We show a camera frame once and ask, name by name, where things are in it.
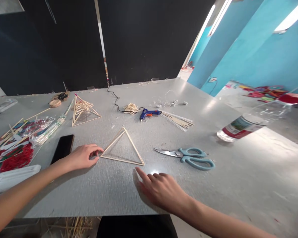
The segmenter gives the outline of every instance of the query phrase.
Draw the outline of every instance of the wooden circle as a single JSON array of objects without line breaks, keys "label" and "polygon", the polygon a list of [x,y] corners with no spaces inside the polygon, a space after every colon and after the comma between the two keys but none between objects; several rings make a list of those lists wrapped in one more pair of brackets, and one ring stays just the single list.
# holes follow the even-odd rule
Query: wooden circle
[{"label": "wooden circle", "polygon": [[56,99],[56,100],[52,100],[51,102],[50,102],[50,107],[58,107],[58,106],[60,106],[61,105],[61,100],[59,100],[59,99]]}]

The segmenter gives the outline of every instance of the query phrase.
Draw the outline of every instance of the wire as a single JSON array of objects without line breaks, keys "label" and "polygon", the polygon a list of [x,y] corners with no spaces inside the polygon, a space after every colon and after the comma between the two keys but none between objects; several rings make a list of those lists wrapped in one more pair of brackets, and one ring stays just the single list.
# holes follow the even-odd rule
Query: wire
[{"label": "wire", "polygon": [[215,80],[215,85],[214,85],[214,87],[213,87],[213,89],[212,89],[212,91],[209,93],[210,95],[211,95],[211,93],[213,92],[213,90],[215,89],[215,87],[216,87],[216,85],[218,84],[218,81],[217,80]]},{"label": "wire", "polygon": [[116,100],[115,100],[115,105],[116,105],[116,107],[117,107],[117,112],[133,112],[133,111],[121,111],[120,109],[119,109],[119,106],[117,105],[117,101],[118,101],[118,99],[120,99],[119,97],[117,97],[117,95],[113,92],[113,91],[108,91],[108,89],[110,88],[110,86],[107,88],[107,92],[109,92],[109,93],[113,93],[114,95],[115,95],[115,97],[116,97]]}]

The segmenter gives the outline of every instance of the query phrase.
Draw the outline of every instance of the black phone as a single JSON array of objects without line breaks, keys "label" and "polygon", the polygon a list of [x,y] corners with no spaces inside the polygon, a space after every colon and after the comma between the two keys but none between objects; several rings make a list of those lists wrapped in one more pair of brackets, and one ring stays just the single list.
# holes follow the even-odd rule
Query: black phone
[{"label": "black phone", "polygon": [[68,156],[72,151],[74,135],[62,136],[57,144],[51,164]]}]

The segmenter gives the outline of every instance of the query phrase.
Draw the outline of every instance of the glue gun cord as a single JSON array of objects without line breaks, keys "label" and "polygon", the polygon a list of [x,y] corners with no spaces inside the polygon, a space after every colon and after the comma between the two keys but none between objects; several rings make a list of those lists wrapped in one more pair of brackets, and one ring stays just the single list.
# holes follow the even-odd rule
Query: glue gun cord
[{"label": "glue gun cord", "polygon": [[117,112],[133,112],[133,111],[121,111],[120,109],[119,109],[119,106],[117,105],[117,101],[118,101],[118,99],[119,99],[119,97],[117,97],[117,95],[113,92],[113,91],[108,91],[108,89],[110,88],[110,86],[107,88],[107,92],[109,92],[109,93],[113,93],[114,95],[115,95],[115,97],[116,97],[116,100],[115,100],[115,105],[116,105],[116,107],[117,107]]}]

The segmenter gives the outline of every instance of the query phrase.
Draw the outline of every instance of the hand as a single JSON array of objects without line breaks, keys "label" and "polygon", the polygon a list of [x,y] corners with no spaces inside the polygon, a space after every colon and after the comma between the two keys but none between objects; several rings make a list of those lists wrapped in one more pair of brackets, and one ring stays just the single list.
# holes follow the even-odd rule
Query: hand
[{"label": "hand", "polygon": [[136,167],[136,171],[142,178],[142,182],[139,182],[142,192],[154,205],[178,216],[183,207],[189,204],[190,196],[172,176],[165,173],[146,175],[139,167]]},{"label": "hand", "polygon": [[[86,144],[77,147],[71,154],[60,159],[58,162],[62,164],[63,169],[67,172],[77,169],[89,168],[96,164],[99,156],[98,152],[104,152],[104,150],[96,144]],[[89,158],[91,156],[97,156],[93,160]]]}]

